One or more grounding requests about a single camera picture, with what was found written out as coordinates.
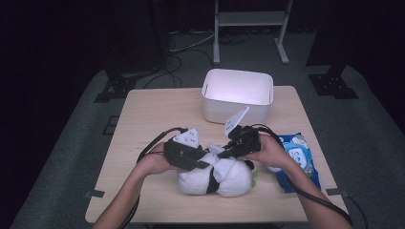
person's right hand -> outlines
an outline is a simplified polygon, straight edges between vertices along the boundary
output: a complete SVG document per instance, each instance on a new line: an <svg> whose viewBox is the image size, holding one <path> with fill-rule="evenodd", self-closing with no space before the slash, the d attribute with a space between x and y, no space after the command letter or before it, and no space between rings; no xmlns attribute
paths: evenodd
<svg viewBox="0 0 405 229"><path fill-rule="evenodd" d="M245 159L256 160L274 168L285 168L294 160L284 148L270 135L260 135L261 150L244 156Z"/></svg>

hand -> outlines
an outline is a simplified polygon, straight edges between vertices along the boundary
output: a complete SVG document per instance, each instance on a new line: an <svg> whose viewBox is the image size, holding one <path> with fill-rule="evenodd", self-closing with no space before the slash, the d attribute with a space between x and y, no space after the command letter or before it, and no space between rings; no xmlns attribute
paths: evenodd
<svg viewBox="0 0 405 229"><path fill-rule="evenodd" d="M267 166L285 168L294 160L286 153L283 147L270 135L260 135L261 150L245 155L245 159L256 160Z"/></svg>
<svg viewBox="0 0 405 229"><path fill-rule="evenodd" d="M163 155L163 145L164 142L158 143L137 164L137 167L142 169L143 173L147 176L162 174L168 170L179 170L179 168L172 166L167 162L166 157Z"/></svg>

stuffed animal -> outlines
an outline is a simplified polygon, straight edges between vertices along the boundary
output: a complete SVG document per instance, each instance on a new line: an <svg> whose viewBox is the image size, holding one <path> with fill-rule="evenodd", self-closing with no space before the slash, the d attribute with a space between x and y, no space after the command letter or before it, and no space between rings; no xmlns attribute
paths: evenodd
<svg viewBox="0 0 405 229"><path fill-rule="evenodd" d="M204 169L195 168L189 172L179 172L179 186L182 192L191 195L204 195L217 192L221 196L233 198L247 193L252 187L253 163L229 157L219 158L217 154L224 148L210 143L207 154L201 158L209 164Z"/></svg>

gray carpet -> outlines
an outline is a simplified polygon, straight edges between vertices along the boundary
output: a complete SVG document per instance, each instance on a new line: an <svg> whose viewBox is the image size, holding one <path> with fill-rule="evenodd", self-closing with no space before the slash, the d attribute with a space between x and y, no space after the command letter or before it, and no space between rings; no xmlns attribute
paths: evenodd
<svg viewBox="0 0 405 229"><path fill-rule="evenodd" d="M268 73L274 84L294 86L300 95L309 120L340 189L347 190L362 207L370 228L403 228L405 224L405 136L395 126L370 91L364 77L348 66L343 78L358 99L334 99L319 96L308 74L324 73L328 66L305 67L313 33L288 33L285 49L290 63L283 65L273 43L275 34L237 37L246 39L236 45L221 46L221 69ZM175 35L173 48L202 39L196 35ZM212 57L212 46L193 50ZM202 52L176 55L181 67L148 84L148 88L200 87L212 68ZM167 69L176 69L180 61L168 59ZM139 80L143 88L154 76ZM89 228L84 216L89 204L85 194L93 190L111 141L103 135L110 116L119 115L124 99L94 103L108 78L105 71L95 75L62 135L54 146L40 177L21 208L12 228ZM345 200L355 228L364 222L354 204ZM307 223L277 223L279 228L309 228ZM132 225L134 228L150 228Z"/></svg>

wooden table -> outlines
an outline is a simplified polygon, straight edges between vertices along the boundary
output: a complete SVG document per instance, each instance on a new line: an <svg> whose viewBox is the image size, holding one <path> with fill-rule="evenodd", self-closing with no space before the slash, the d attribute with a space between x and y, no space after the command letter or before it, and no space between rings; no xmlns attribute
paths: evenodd
<svg viewBox="0 0 405 229"><path fill-rule="evenodd" d="M313 155L322 190L336 188L330 168L310 126L297 92L290 86L274 87L266 125L278 135L301 132ZM198 128L200 144L225 145L224 125L203 117L201 89L133 90L128 93L116 131L102 166L96 190L103 198L92 197L86 220L95 222L117 194L136 164L139 153L161 132L173 127ZM258 162L257 185L238 198L218 194L191 196L180 191L177 173L168 171L148 177L140 193L139 208L132 222L139 223L223 223L307 221L296 194L285 194L274 174ZM330 200L347 211L340 196Z"/></svg>

